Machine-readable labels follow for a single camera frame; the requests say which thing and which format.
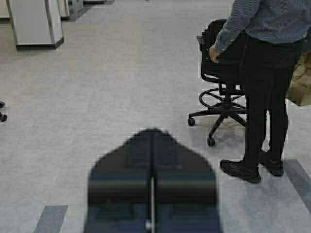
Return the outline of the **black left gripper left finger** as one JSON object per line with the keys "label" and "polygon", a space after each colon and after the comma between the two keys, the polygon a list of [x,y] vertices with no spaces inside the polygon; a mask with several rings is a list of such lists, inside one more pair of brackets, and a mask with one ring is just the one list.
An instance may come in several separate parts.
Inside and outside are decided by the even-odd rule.
{"label": "black left gripper left finger", "polygon": [[140,131],[96,161],[87,182],[86,233],[147,233],[154,132]]}

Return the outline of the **person's left hand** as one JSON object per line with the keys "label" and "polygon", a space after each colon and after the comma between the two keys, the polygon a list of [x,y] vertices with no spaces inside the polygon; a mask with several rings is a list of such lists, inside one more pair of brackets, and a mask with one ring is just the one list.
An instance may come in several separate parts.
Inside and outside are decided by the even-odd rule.
{"label": "person's left hand", "polygon": [[215,49],[215,45],[211,46],[209,48],[209,57],[211,59],[212,62],[214,63],[218,63],[218,56],[220,55],[219,52],[217,52],[217,50]]}

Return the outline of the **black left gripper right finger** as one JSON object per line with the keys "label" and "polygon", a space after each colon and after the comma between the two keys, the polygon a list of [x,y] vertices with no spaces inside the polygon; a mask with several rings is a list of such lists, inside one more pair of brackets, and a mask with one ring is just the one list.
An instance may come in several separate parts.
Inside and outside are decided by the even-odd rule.
{"label": "black left gripper right finger", "polygon": [[216,175],[198,152],[167,132],[153,138],[156,231],[221,233]]}

